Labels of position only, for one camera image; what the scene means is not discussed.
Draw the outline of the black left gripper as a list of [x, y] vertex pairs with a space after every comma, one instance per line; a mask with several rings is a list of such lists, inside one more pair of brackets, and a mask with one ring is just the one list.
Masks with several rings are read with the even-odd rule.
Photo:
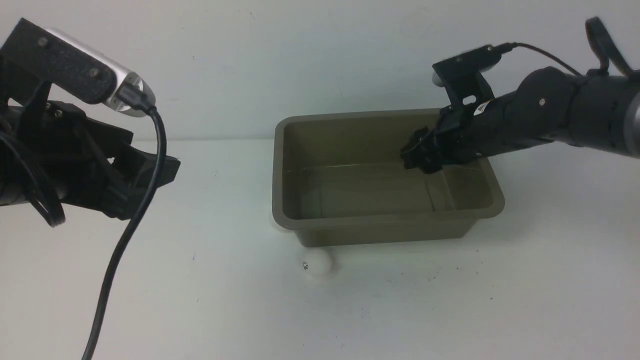
[[77, 106], [48, 101], [24, 116], [1, 105], [1, 134], [37, 161], [59, 204], [130, 220], [150, 185], [157, 156], [132, 144], [133, 133], [94, 120]]

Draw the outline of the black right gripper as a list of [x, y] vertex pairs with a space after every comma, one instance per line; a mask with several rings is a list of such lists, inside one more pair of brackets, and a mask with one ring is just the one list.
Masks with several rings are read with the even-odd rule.
[[404, 169], [434, 174], [499, 154], [501, 106], [496, 102], [449, 105], [434, 126], [416, 130], [400, 150]]

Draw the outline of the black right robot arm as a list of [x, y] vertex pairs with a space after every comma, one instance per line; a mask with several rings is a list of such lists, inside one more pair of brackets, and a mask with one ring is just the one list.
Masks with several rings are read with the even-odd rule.
[[549, 66], [515, 91], [443, 109], [400, 157], [426, 174], [551, 142], [638, 158], [639, 91], [638, 74], [575, 76]]

